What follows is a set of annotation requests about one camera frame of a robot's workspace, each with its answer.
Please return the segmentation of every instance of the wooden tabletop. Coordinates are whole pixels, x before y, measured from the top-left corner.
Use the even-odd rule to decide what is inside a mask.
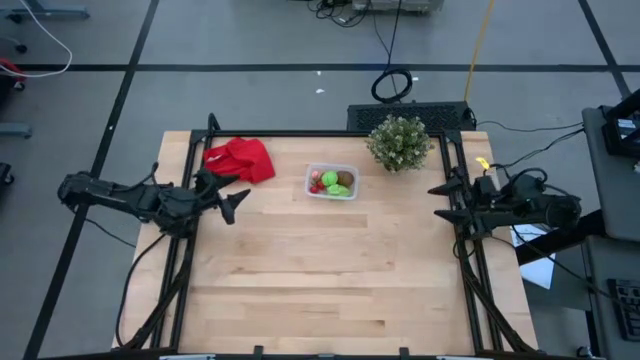
[[[165,133],[159,181],[180,183],[188,139],[189,132]],[[228,140],[215,138],[214,146]],[[473,354],[453,227],[433,215],[449,208],[448,199],[427,194],[444,182],[439,144],[422,170],[392,175],[373,161],[363,138],[261,140],[276,177],[224,189],[252,189],[235,225],[214,210],[200,220],[180,352],[251,353],[263,345],[271,354],[392,355],[399,347],[416,355]],[[475,158],[492,160],[488,137],[465,132],[463,140],[473,179],[482,172]],[[307,196],[304,176],[315,162],[357,167],[357,199]],[[510,239],[505,229],[494,235]],[[142,225],[136,256],[157,237],[155,225]],[[158,300],[168,244],[145,256],[131,279],[124,339]],[[536,347],[514,250],[487,240],[485,253],[498,308]],[[479,302],[478,308],[484,346],[491,348]],[[165,329],[172,320],[173,309]]]

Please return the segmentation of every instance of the clear plastic box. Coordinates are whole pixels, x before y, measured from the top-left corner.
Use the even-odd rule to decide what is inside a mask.
[[[332,196],[326,194],[314,194],[309,189],[311,188],[311,173],[314,171],[348,171],[353,174],[353,184],[349,188],[351,190],[351,196]],[[330,200],[354,200],[358,196],[358,186],[360,185],[360,175],[358,169],[349,165],[341,164],[309,164],[307,168],[307,176],[304,180],[304,192],[311,197],[317,197],[321,199]]]

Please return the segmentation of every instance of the yellow cable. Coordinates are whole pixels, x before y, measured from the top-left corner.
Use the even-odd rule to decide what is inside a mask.
[[[473,59],[471,59],[471,67],[469,68],[469,75],[467,75],[467,85],[464,88],[464,101],[469,101],[469,90],[471,90],[471,78],[473,77],[473,69],[476,67],[476,59],[478,58],[478,53],[480,52],[480,48],[482,47],[482,42],[484,41],[484,33],[487,30],[487,25],[489,24],[489,18],[491,17],[491,11],[493,10],[494,0],[489,0],[489,7],[487,8],[487,14],[484,16],[484,20],[482,21],[482,28],[480,28],[480,33],[478,34],[478,39],[476,40],[476,47],[473,49]]]

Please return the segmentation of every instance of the green plant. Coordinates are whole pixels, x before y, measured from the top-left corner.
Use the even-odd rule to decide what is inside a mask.
[[[366,142],[376,162],[392,173],[420,169],[431,145],[420,118],[407,120],[393,115],[387,115]]]

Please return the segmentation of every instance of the red towel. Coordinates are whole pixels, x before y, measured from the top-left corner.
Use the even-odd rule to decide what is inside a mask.
[[[225,145],[205,150],[204,166],[219,175],[239,175],[257,184],[276,175],[269,153],[258,139],[233,138]]]

